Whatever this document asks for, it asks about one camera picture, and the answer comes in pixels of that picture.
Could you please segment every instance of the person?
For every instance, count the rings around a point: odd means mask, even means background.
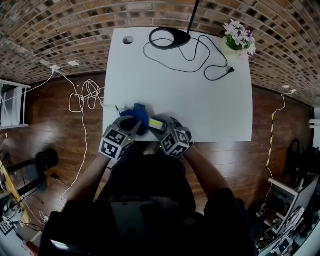
[[[101,255],[105,247],[131,253],[194,249],[213,255],[257,255],[244,206],[227,181],[194,144],[184,156],[208,198],[204,215],[195,212],[183,163],[161,152],[144,155],[143,143],[136,142],[114,166],[94,203],[111,159],[99,154],[93,160],[69,190],[63,212],[51,214],[39,255],[50,255],[53,248]]]

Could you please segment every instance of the wooden floor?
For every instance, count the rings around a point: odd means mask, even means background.
[[[104,75],[86,76],[73,80],[76,85],[79,85],[78,92],[88,78],[104,87]],[[73,87],[66,80],[53,81],[30,92],[27,96],[26,114],[30,127],[5,130],[0,133],[0,149],[10,153],[14,164],[34,158],[38,152],[47,148],[55,149],[59,155],[59,164],[48,171],[47,176],[55,173],[68,185],[71,185],[76,178],[86,148],[82,114],[69,112],[71,93],[73,93]],[[71,107],[77,110],[78,105],[78,100],[74,99]],[[235,196],[244,200],[246,208],[255,201],[263,200],[269,190],[270,184],[267,179],[270,173],[265,166],[270,145],[271,114],[275,109],[282,107],[283,99],[280,95],[253,88],[251,142],[196,144],[227,179]],[[310,144],[310,113],[309,107],[286,99],[286,108],[276,114],[270,161],[270,169],[275,178],[283,172],[287,148],[294,138],[301,141],[302,147]],[[97,104],[95,110],[89,110],[86,106],[84,115],[88,151],[83,171],[98,154],[102,136],[102,107]],[[17,186],[22,186],[21,173],[17,172],[14,178]],[[187,178],[196,199],[197,210],[202,211],[207,199],[189,166],[187,166]],[[100,188],[107,180],[106,173]],[[33,194],[34,196],[29,197],[28,205],[38,218],[40,210],[45,215],[49,215],[51,211],[60,211],[60,196],[67,188],[61,181],[48,177],[46,190],[39,190]]]

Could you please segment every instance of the blue object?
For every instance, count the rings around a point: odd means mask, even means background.
[[[127,109],[120,113],[120,117],[134,116],[136,122],[142,121],[142,124],[137,132],[138,135],[142,136],[146,133],[149,127],[149,116],[146,110],[146,106],[143,104],[134,104],[133,109]]]

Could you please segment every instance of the power cord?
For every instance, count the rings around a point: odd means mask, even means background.
[[[61,181],[63,184],[65,184],[66,186],[68,186],[68,187],[71,187],[71,186],[69,186],[67,183],[65,183],[62,179],[60,179],[60,177],[57,175],[57,174],[51,174],[51,177],[52,178],[54,178],[54,179],[56,179],[56,180],[58,180],[58,181]]]
[[[41,228],[39,225],[32,224],[32,223],[27,224],[27,223],[24,223],[22,220],[20,220],[20,222],[21,222],[22,224],[24,224],[26,227],[28,227],[29,229],[32,229],[32,230],[34,230],[34,231],[38,231],[38,232],[40,232],[40,231],[42,232],[42,231],[43,231],[42,228]],[[38,227],[38,228],[40,228],[40,230],[37,230],[37,229],[35,229],[35,228],[33,228],[33,227],[30,227],[29,225]]]
[[[274,111],[271,115],[271,137],[270,137],[270,148],[269,148],[269,154],[268,154],[268,160],[266,162],[266,167],[265,169],[268,170],[271,174],[271,177],[272,179],[274,178],[273,175],[272,175],[272,172],[269,168],[269,163],[270,163],[270,158],[271,158],[271,152],[272,152],[272,145],[273,145],[273,141],[274,141],[274,120],[275,120],[275,114],[279,111],[281,112],[282,110],[284,110],[286,108],[286,100],[285,100],[285,95],[291,95],[291,94],[294,94],[297,90],[296,89],[292,89],[289,93],[284,93],[284,94],[281,94],[281,97],[283,98],[283,107],[282,108],[278,108],[276,111]],[[265,196],[265,200],[264,200],[264,203],[267,202],[267,198],[268,198],[268,195],[270,193],[272,189],[272,183],[271,183],[271,186],[270,186],[270,189],[268,191],[268,193],[266,194]]]
[[[101,93],[101,90],[104,89],[104,88],[100,88],[99,85],[97,85],[97,83],[95,83],[93,80],[89,79],[88,81],[86,81],[83,86],[82,86],[82,89],[81,89],[81,94],[79,94],[77,92],[77,89],[76,89],[76,86],[75,84],[70,81],[63,73],[59,72],[56,70],[57,73],[59,73],[60,75],[62,75],[66,80],[68,80],[72,86],[73,86],[73,89],[74,89],[74,92],[75,93],[72,93],[70,95],[70,101],[69,101],[69,111],[72,112],[72,113],[82,113],[82,125],[83,125],[83,128],[84,128],[84,141],[85,141],[85,151],[84,151],[84,155],[83,155],[83,161],[82,161],[82,164],[80,166],[80,169],[76,175],[76,178],[74,180],[74,182],[71,184],[71,186],[69,186],[69,188],[64,191],[64,193],[60,196],[60,201],[59,201],[59,204],[60,206],[63,208],[64,206],[61,204],[64,203],[66,204],[67,203],[67,198],[64,196],[66,194],[66,192],[68,192],[71,187],[76,183],[76,181],[78,180],[78,177],[79,177],[79,174],[85,164],[85,160],[86,160],[86,155],[87,155],[87,151],[88,151],[88,142],[87,142],[87,129],[86,129],[86,126],[85,126],[85,113],[84,113],[84,108],[85,108],[85,100],[87,100],[87,106],[90,110],[94,110],[95,107],[96,107],[96,102],[97,100],[100,101],[100,105],[103,107],[103,108],[106,108],[106,109],[109,109],[109,110],[112,110],[112,111],[115,111],[117,112],[116,109],[114,108],[110,108],[108,106],[106,106],[103,102],[103,97],[100,97],[99,94]],[[71,99],[72,97],[78,97],[78,100],[79,100],[79,107],[80,107],[80,110],[72,110],[71,109]],[[94,104],[93,106],[90,105],[90,99],[94,99]]]
[[[188,62],[192,62],[192,61],[195,60],[195,58],[196,58],[196,56],[197,56],[197,51],[198,51],[198,46],[199,46],[199,44],[202,44],[202,45],[204,45],[204,46],[207,48],[207,50],[209,51],[208,57],[205,59],[205,61],[202,63],[202,65],[201,65],[197,70],[194,70],[194,71],[187,71],[187,70],[180,70],[180,69],[172,68],[172,67],[169,67],[169,66],[163,64],[163,63],[160,62],[159,60],[156,60],[156,59],[154,59],[154,58],[149,57],[149,56],[146,54],[146,47],[150,44],[150,42],[147,42],[147,43],[144,45],[144,47],[143,47],[143,54],[144,54],[144,56],[146,56],[148,59],[150,59],[150,60],[152,60],[152,61],[155,61],[155,62],[161,64],[162,66],[164,66],[164,67],[166,67],[166,68],[168,68],[168,69],[170,69],[170,70],[179,71],[179,72],[184,72],[184,73],[195,73],[195,72],[198,72],[198,71],[206,64],[207,60],[209,59],[209,57],[210,57],[210,55],[211,55],[211,51],[210,51],[210,49],[208,48],[208,46],[206,46],[202,41],[200,41],[200,38],[201,38],[201,37],[207,38],[207,39],[213,44],[213,46],[217,49],[217,51],[223,56],[223,58],[224,58],[224,60],[225,60],[225,65],[209,65],[209,66],[207,66],[207,67],[205,68],[204,72],[203,72],[204,77],[205,77],[207,80],[209,80],[209,81],[217,81],[217,80],[220,80],[220,79],[224,78],[224,77],[227,76],[228,74],[234,72],[235,69],[234,69],[233,67],[231,67],[231,68],[228,70],[227,73],[225,73],[224,75],[222,75],[222,76],[220,76],[220,77],[218,77],[218,78],[216,78],[216,79],[210,79],[210,78],[207,77],[207,74],[206,74],[207,69],[209,69],[209,68],[226,68],[226,67],[228,66],[228,60],[227,60],[227,58],[225,57],[225,55],[217,48],[217,46],[215,45],[215,43],[214,43],[209,37],[207,37],[206,35],[200,35],[200,36],[198,37],[198,39],[192,37],[193,40],[196,40],[196,41],[197,41],[196,46],[195,46],[195,50],[194,50],[194,57],[193,57],[192,59],[187,59],[186,56],[184,55],[184,53],[182,52],[182,50],[180,49],[180,47],[178,47],[178,49],[179,49],[180,53],[182,54],[183,58],[184,58],[186,61],[188,61]],[[167,40],[167,41],[173,42],[172,40],[167,39],[167,38],[155,39],[155,40],[153,40],[152,42],[156,42],[156,41],[159,41],[159,40]]]

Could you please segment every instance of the white table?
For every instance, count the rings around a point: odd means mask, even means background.
[[[134,27],[115,29],[110,47],[104,90],[103,131],[112,124],[120,109],[132,108],[135,103],[147,106],[150,116],[167,114],[192,133],[195,142],[242,142],[251,141],[253,124],[252,84],[248,57],[227,57],[229,68],[235,72],[218,81],[204,77],[209,65],[225,64],[224,58],[206,38],[201,41],[209,47],[211,55],[201,70],[184,73],[170,70],[144,56],[143,47],[155,28]],[[198,38],[202,33],[191,32]],[[131,44],[123,39],[132,36]],[[221,39],[208,36],[218,48]],[[167,32],[157,32],[152,39],[172,38]],[[191,40],[181,50],[192,59],[197,41]],[[199,45],[193,62],[183,59],[179,50],[160,50],[148,45],[146,54],[172,68],[193,71],[208,56],[208,50]],[[211,79],[226,73],[228,68],[212,68],[207,71]],[[151,132],[137,137],[138,141],[157,141]]]

